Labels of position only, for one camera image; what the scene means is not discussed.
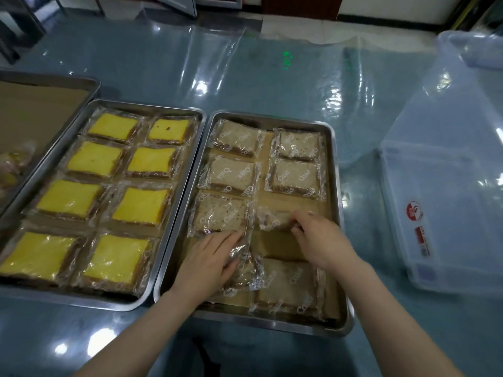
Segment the clear plastic box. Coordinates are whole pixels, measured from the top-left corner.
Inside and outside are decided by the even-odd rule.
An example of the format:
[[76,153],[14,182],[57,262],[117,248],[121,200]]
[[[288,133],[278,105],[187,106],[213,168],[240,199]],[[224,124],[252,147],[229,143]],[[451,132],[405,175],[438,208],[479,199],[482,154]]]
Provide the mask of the clear plastic box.
[[477,77],[503,79],[503,37],[448,31],[438,46],[381,143],[386,204],[417,287],[503,296],[503,120]]

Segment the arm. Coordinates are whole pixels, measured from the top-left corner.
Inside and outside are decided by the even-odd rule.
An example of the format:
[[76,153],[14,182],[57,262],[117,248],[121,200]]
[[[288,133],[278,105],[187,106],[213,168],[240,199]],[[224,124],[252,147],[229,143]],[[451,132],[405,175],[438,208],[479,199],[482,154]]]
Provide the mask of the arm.
[[393,298],[339,227],[296,210],[292,233],[306,259],[330,272],[353,303],[385,377],[461,377],[463,374]]
[[197,306],[229,280],[238,261],[225,267],[241,233],[207,235],[187,254],[173,287],[74,377],[146,375],[167,341]]

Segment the blue table surface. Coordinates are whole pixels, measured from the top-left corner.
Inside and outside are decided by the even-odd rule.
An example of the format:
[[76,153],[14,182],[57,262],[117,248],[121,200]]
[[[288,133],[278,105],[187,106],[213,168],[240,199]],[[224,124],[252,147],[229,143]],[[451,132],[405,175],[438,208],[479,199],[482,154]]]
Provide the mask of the blue table surface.
[[[16,65],[96,77],[102,96],[321,120],[336,130],[346,232],[387,288],[467,375],[503,370],[503,302],[414,288],[397,255],[376,148],[418,88],[432,54],[268,41],[200,27],[67,19]],[[67,375],[147,307],[126,313],[0,298],[0,373]],[[358,323],[326,339],[189,319],[150,375],[202,375],[191,339],[221,375],[380,375]]]

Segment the metal baking tray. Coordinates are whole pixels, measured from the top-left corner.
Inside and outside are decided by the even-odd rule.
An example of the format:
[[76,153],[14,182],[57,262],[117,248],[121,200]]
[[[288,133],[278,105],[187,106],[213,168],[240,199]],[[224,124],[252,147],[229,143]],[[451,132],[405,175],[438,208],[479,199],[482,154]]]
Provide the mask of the metal baking tray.
[[[340,180],[337,165],[336,135],[332,127],[319,121],[307,122],[300,120],[285,120],[276,117],[253,115],[245,113],[232,113],[218,111],[214,113],[206,124],[201,145],[192,168],[190,179],[185,188],[183,201],[170,240],[167,244],[166,254],[160,266],[159,276],[154,286],[154,300],[157,302],[163,292],[169,290],[173,284],[177,272],[179,256],[182,252],[181,242],[187,233],[187,221],[190,203],[197,193],[198,174],[204,166],[205,150],[209,141],[211,130],[220,119],[228,119],[248,126],[258,127],[265,130],[273,128],[287,128],[305,130],[322,133],[327,141],[327,160],[329,167],[328,185],[330,188],[330,207],[332,219],[344,229],[342,215],[342,197]],[[250,313],[243,307],[235,307],[225,304],[206,304],[199,306],[193,316],[201,319],[216,320],[222,322],[232,322],[252,327],[275,329],[286,332],[296,332],[317,336],[346,336],[354,324],[354,309],[347,299],[344,291],[339,287],[339,307],[341,311],[340,320],[330,319],[326,322],[304,320],[298,317],[291,321],[280,320],[277,317],[269,316],[267,313]]]
[[98,296],[87,295],[83,293],[69,292],[63,295],[57,291],[40,291],[31,289],[29,287],[19,285],[0,285],[0,296],[22,298],[26,300],[44,301],[51,303],[69,304],[79,307],[99,308],[112,311],[130,311],[142,303],[144,303],[152,292],[154,287],[155,278],[159,271],[161,260],[164,256],[167,242],[175,224],[175,217],[182,201],[182,196],[189,179],[192,164],[196,158],[199,142],[201,140],[204,125],[206,121],[206,114],[203,110],[198,108],[171,108],[149,106],[147,104],[136,104],[119,101],[105,101],[96,99],[90,102],[74,120],[74,122],[63,133],[61,139],[53,146],[50,153],[48,153],[40,166],[35,170],[32,177],[27,180],[23,189],[16,196],[14,201],[10,204],[6,212],[0,217],[0,228],[6,228],[12,225],[18,225],[19,221],[23,219],[21,211],[28,204],[36,192],[39,190],[42,181],[52,171],[52,169],[59,163],[61,157],[65,154],[69,146],[73,143],[74,139],[80,132],[81,128],[85,125],[87,119],[92,115],[97,107],[106,107],[118,109],[125,112],[137,113],[141,115],[179,115],[179,116],[196,116],[201,122],[196,133],[196,137],[192,143],[192,148],[189,151],[185,164],[183,166],[177,191],[172,199],[171,211],[167,217],[166,228],[161,237],[158,251],[155,255],[154,264],[148,279],[148,284],[145,292],[140,298],[121,296],[120,294],[113,294],[111,296]]
[[18,183],[12,188],[7,196],[0,202],[0,215],[2,215],[7,207],[12,203],[16,195],[22,190],[26,181],[30,179],[35,170],[43,163],[45,155],[48,154],[52,148],[61,140],[64,133],[72,125],[75,118],[82,112],[83,108],[93,100],[99,93],[99,88],[101,83],[95,79],[91,78],[79,78],[65,75],[51,75],[51,74],[35,74],[35,73],[25,73],[21,71],[11,71],[11,70],[1,70],[0,71],[0,82],[9,83],[20,83],[30,86],[46,86],[46,87],[60,87],[60,88],[70,88],[87,90],[89,94],[82,101],[82,103],[75,109],[74,113],[68,118],[66,124],[61,127],[61,129],[54,135],[53,139],[47,143],[45,148],[41,151],[43,155],[38,161],[33,162],[28,169],[24,172],[24,175],[19,179]]

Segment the yellow-topped cake slice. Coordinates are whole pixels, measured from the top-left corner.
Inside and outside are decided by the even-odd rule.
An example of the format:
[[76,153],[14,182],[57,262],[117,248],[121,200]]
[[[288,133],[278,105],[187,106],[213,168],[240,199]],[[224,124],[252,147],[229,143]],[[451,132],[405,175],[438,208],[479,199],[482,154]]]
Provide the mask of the yellow-topped cake slice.
[[153,141],[183,143],[188,125],[189,120],[158,119],[150,129],[148,139]]
[[76,238],[26,232],[0,265],[2,275],[54,281]]
[[98,242],[84,275],[93,279],[132,284],[136,266],[147,248],[147,239],[105,234]]
[[111,177],[121,153],[120,148],[84,141],[66,169]]
[[169,189],[128,188],[112,218],[131,223],[158,225],[162,221],[169,192]]
[[172,158],[175,151],[175,148],[140,147],[134,153],[127,171],[170,173],[173,168]]
[[36,209],[86,218],[100,191],[99,185],[56,180],[42,196]]
[[88,133],[107,138],[128,140],[138,120],[104,113],[89,128]]

